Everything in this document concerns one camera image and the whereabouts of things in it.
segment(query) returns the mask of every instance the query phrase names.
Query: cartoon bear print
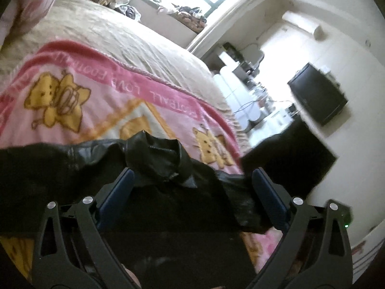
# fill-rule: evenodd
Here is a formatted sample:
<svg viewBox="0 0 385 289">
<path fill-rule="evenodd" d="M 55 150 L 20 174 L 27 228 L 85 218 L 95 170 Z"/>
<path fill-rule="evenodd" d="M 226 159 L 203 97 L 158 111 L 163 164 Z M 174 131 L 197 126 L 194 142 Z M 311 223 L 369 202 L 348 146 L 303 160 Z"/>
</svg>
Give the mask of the cartoon bear print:
<svg viewBox="0 0 385 289">
<path fill-rule="evenodd" d="M 225 165 L 231 166 L 234 161 L 226 148 L 214 137 L 211 131 L 207 130 L 207 133 L 201 132 L 195 127 L 192 129 L 198 147 L 201 151 L 201 161 L 205 164 L 211 164 L 217 162 L 218 167 L 223 169 Z"/>
<path fill-rule="evenodd" d="M 65 74 L 62 80 L 51 73 L 42 73 L 26 100 L 24 108 L 29 110 L 45 109 L 43 118 L 32 122 L 32 129 L 44 124 L 51 128 L 56 122 L 63 127 L 79 132 L 83 113 L 83 105 L 90 97 L 91 90 L 74 83 L 74 76 Z"/>
</svg>

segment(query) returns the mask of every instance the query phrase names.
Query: window sill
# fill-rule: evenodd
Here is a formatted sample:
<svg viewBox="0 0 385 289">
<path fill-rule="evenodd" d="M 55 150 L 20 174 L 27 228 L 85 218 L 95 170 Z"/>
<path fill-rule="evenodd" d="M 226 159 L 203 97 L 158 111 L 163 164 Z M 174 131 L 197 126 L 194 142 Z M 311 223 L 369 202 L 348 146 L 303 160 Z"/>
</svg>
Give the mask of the window sill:
<svg viewBox="0 0 385 289">
<path fill-rule="evenodd" d="M 151 6 L 152 8 L 158 10 L 159 7 L 161 6 L 159 3 L 157 2 L 154 2 L 153 0 L 142 0 L 143 2 L 145 2 L 146 4 L 148 4 L 149 6 Z M 177 20 L 178 22 L 184 24 L 184 26 L 186 26 L 187 28 L 189 28 L 191 31 L 195 32 L 196 34 L 199 34 L 201 31 L 198 31 L 198 30 L 195 30 L 191 27 L 188 26 L 187 23 L 183 22 L 182 20 L 180 20 L 178 18 L 178 15 L 177 14 L 167 14 L 168 16 L 174 18 L 175 20 Z"/>
</svg>

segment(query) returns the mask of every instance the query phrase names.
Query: cable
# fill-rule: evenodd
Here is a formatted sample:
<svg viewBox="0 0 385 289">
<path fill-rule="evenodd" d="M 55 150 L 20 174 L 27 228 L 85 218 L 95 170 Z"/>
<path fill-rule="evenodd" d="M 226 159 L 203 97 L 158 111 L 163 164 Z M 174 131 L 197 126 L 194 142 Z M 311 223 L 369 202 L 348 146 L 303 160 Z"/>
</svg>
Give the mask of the cable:
<svg viewBox="0 0 385 289">
<path fill-rule="evenodd" d="M 247 102 L 247 103 L 241 105 L 241 107 L 240 107 L 237 111 L 235 111 L 234 114 L 236 114 L 236 113 L 238 113 L 238 112 L 240 112 L 240 111 L 243 111 L 243 110 L 247 109 L 247 108 L 250 106 L 250 104 L 252 104 L 252 103 L 254 103 L 254 102 L 258 102 L 258 101 L 259 101 L 259 100 L 249 101 L 249 102 Z M 280 103 L 280 102 L 291 102 L 291 103 L 293 103 L 293 101 L 290 101 L 290 100 L 282 100 L 282 101 L 271 100 L 271 101 L 274 102 L 274 103 Z"/>
<path fill-rule="evenodd" d="M 259 44 L 257 42 L 252 42 L 252 43 L 249 43 L 247 46 L 245 46 L 242 50 L 239 50 L 239 52 L 242 52 L 243 50 L 245 50 L 248 46 L 251 46 L 251 45 L 256 45 L 259 47 Z"/>
<path fill-rule="evenodd" d="M 240 107 L 237 111 L 235 111 L 234 114 L 235 114 L 235 113 L 238 113 L 238 112 L 240 112 L 240 111 L 243 111 L 243 110 L 245 110 L 245 109 L 247 109 L 247 108 L 248 108 L 252 103 L 254 103 L 254 102 L 258 102 L 258 101 L 257 101 L 257 100 L 255 100 L 255 101 L 249 101 L 249 102 L 247 102 L 247 103 L 241 105 L 241 107 Z"/>
</svg>

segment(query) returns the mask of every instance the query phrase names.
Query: pink blanket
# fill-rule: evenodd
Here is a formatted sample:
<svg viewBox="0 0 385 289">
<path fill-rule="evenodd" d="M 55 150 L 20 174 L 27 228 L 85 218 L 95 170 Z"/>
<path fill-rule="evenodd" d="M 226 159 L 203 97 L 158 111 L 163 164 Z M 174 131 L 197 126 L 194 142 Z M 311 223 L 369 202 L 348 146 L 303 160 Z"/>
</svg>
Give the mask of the pink blanket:
<svg viewBox="0 0 385 289">
<path fill-rule="evenodd" d="M 241 173 L 235 135 L 213 107 L 72 41 L 43 46 L 0 95 L 0 147 L 128 139 L 141 130 L 178 139 L 215 169 Z"/>
</svg>

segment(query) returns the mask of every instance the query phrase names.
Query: beige bedspread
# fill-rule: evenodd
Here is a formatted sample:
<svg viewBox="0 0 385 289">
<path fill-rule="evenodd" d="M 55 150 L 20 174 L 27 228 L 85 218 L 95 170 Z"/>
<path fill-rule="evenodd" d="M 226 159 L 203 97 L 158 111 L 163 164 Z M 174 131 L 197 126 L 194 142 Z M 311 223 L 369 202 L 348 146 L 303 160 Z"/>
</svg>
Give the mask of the beige bedspread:
<svg viewBox="0 0 385 289">
<path fill-rule="evenodd" d="M 32 31 L 6 40 L 0 52 L 1 78 L 11 73 L 26 55 L 55 38 L 84 43 L 185 88 L 223 114 L 236 131 L 242 152 L 250 148 L 246 135 L 201 60 L 149 28 L 89 0 L 56 0 L 47 17 Z"/>
</svg>

